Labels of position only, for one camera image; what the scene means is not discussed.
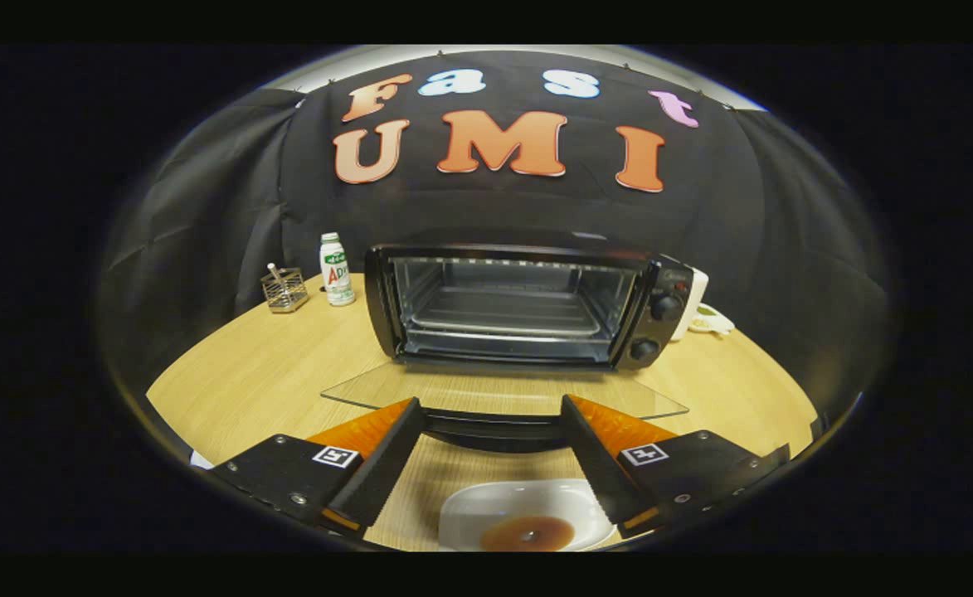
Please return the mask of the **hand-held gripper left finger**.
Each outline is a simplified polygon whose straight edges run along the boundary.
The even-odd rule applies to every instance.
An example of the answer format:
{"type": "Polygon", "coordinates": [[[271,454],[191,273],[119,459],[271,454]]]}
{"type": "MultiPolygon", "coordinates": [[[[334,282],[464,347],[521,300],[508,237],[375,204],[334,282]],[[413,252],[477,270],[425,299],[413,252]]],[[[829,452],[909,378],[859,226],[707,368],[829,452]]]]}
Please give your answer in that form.
{"type": "Polygon", "coordinates": [[[300,524],[361,539],[425,427],[421,402],[407,398],[307,439],[271,435],[211,473],[300,524]]]}

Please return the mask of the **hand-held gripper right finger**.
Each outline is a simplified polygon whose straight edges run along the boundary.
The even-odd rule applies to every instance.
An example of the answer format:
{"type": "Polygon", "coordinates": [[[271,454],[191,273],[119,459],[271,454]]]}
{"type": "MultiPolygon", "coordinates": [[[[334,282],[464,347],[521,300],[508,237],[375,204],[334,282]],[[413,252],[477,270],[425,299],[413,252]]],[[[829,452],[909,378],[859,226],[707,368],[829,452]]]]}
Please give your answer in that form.
{"type": "Polygon", "coordinates": [[[563,396],[561,428],[623,539],[713,517],[791,458],[788,444],[759,456],[715,432],[675,434],[580,396],[563,396]]]}

